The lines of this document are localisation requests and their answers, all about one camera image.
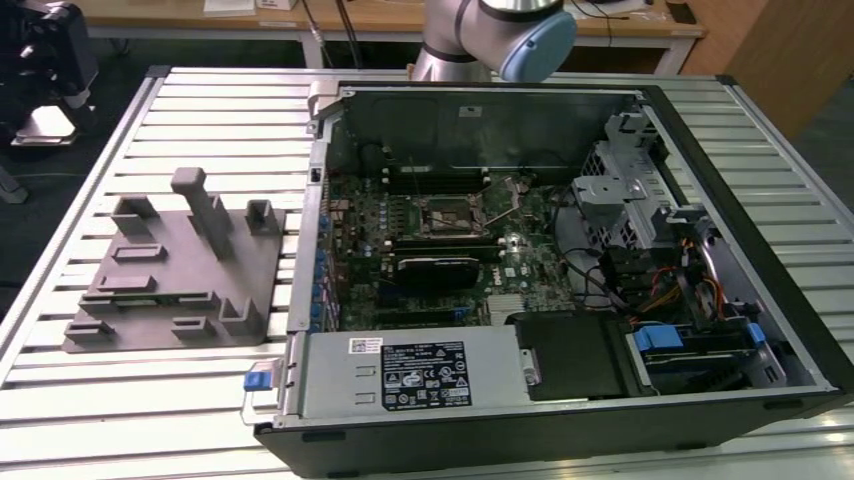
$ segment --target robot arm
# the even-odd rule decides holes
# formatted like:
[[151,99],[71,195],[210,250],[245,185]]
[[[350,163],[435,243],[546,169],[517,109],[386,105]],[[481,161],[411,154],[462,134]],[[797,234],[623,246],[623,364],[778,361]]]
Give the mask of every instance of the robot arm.
[[509,82],[542,82],[573,48],[563,0],[431,0],[425,11],[414,80],[489,82],[491,70]]

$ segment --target wooden desk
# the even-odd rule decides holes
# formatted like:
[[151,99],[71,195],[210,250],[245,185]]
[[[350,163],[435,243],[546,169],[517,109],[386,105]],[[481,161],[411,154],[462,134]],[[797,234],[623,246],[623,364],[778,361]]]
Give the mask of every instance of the wooden desk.
[[[310,0],[311,11],[330,41],[346,40],[334,0]],[[102,38],[176,38],[298,40],[306,65],[323,68],[321,46],[309,31],[303,3],[291,11],[259,9],[250,17],[207,18],[204,0],[75,0],[90,24],[90,34]],[[359,40],[422,41],[423,6],[394,0],[354,0],[347,10]],[[677,74],[692,47],[706,30],[701,25],[676,23],[657,0],[650,15],[611,20],[613,39],[605,19],[578,21],[578,46],[658,48],[666,50],[656,73]]]

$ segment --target warning label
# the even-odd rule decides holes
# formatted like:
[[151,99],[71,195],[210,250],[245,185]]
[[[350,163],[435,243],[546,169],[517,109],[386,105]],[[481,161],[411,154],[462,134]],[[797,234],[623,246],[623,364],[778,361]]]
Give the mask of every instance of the warning label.
[[463,342],[385,345],[382,350],[386,410],[471,405]]

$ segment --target aluminum extrusion table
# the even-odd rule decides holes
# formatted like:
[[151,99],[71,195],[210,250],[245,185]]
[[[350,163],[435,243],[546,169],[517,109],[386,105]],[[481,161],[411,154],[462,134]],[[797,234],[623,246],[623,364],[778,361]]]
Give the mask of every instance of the aluminum extrusion table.
[[[175,68],[147,78],[0,326],[0,479],[287,479],[245,426],[243,373],[285,351],[283,327],[311,149],[309,86],[319,79],[403,80],[399,71]],[[737,86],[712,77],[559,75],[661,85],[849,355],[854,355],[854,217]],[[160,210],[176,167],[199,166],[227,208],[269,197],[289,210],[270,343],[94,353],[60,350],[115,226],[119,195]],[[692,197],[685,175],[676,177]],[[275,398],[254,396],[263,413]],[[610,474],[850,478],[854,411],[770,425],[722,446],[395,478],[545,479]]]

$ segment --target cable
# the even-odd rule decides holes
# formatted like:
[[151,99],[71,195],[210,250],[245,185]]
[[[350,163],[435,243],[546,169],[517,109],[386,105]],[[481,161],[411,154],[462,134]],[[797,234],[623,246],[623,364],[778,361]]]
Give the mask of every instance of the cable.
[[582,295],[585,295],[585,299],[590,296],[593,296],[593,294],[590,293],[590,278],[593,275],[593,271],[594,270],[602,270],[602,267],[599,265],[594,265],[593,267],[590,267],[587,269],[587,273],[585,274],[585,293]]
[[721,286],[721,283],[718,283],[718,281],[708,276],[704,276],[704,283],[706,283],[708,285],[712,286],[712,292],[714,295],[714,301],[716,301],[716,308],[717,308],[717,313],[718,313],[718,318],[721,320],[726,319],[726,316],[724,314],[724,287]]
[[578,268],[575,264],[570,262],[566,258],[565,258],[565,262],[567,267],[570,267],[570,269],[575,273],[578,273],[586,280],[590,280],[590,283],[593,283],[597,286],[597,288],[602,290],[602,293],[607,295],[609,299],[611,300],[611,303],[614,303],[614,306],[617,308],[627,311],[631,310],[631,307],[626,303],[626,300],[623,300],[621,296],[615,292],[613,292],[611,289],[599,280],[593,278],[593,275],[587,275],[587,273],[581,268]]
[[712,291],[712,302],[714,303],[714,312],[710,317],[714,319],[716,315],[722,319],[724,315],[721,314],[721,302],[718,302],[718,287],[709,279],[704,279],[704,285],[706,285]]
[[[682,289],[677,285],[661,297],[653,299],[652,302],[647,302],[647,304],[641,305],[641,308],[638,309],[639,313],[646,313],[650,310],[654,310],[656,308],[676,302],[681,296]],[[634,325],[638,323],[638,320],[638,315],[635,315],[629,319],[629,323]]]
[[350,14],[347,13],[347,7],[343,0],[335,0],[335,6],[338,7],[338,13],[342,17],[342,23],[345,24],[345,30],[347,31],[347,40],[350,43],[350,53],[353,54],[353,60],[357,64],[357,69],[362,70],[365,65],[362,63],[362,52],[359,51],[359,40],[357,39],[357,31],[353,28],[350,22]]
[[410,173],[413,174],[413,183],[415,184],[415,196],[418,196],[418,209],[422,209],[422,189],[418,186],[418,175],[415,174],[415,161],[413,155],[410,155]]
[[333,64],[333,57],[330,57],[330,51],[326,49],[326,40],[323,38],[323,32],[321,31],[321,26],[315,21],[315,16],[311,14],[311,8],[309,7],[309,0],[303,0],[303,7],[306,7],[306,15],[309,16],[309,27],[311,28],[311,35],[318,40],[321,44],[321,51],[323,52],[323,58],[326,59],[326,63],[330,68],[335,68]]
[[656,292],[658,290],[658,278],[661,277],[662,273],[665,272],[672,272],[677,269],[677,267],[665,267],[665,268],[660,268],[658,271],[656,272],[656,275],[653,275],[653,291],[650,292],[650,296],[656,296]]
[[570,194],[570,190],[573,189],[573,184],[570,183],[565,188],[563,188],[563,192],[561,192],[561,196],[558,197],[558,205],[555,205],[555,211],[551,214],[551,221],[549,222],[549,227],[546,228],[546,231],[549,231],[549,229],[551,229],[553,233],[554,233],[554,237],[555,237],[555,245],[558,245],[558,229],[557,227],[557,223],[558,223],[558,213],[561,212],[561,209],[563,208],[563,199],[566,198],[566,196]]
[[597,10],[599,10],[599,13],[602,13],[602,15],[593,15],[590,13],[587,13],[585,10],[582,10],[582,7],[578,5],[578,2],[575,0],[570,0],[573,2],[573,5],[575,5],[575,8],[578,9],[579,12],[582,12],[585,15],[587,15],[590,18],[605,18],[605,25],[609,29],[609,48],[611,48],[611,45],[614,44],[614,32],[611,31],[611,20],[629,20],[629,17],[613,17],[610,16],[605,10],[602,10],[602,8],[599,7],[599,5],[597,5],[595,3],[591,3],[591,5],[594,6],[594,8]]
[[573,247],[566,252],[563,252],[562,256],[566,257],[573,252],[585,252],[587,255],[597,258],[602,256],[602,252],[590,247]]

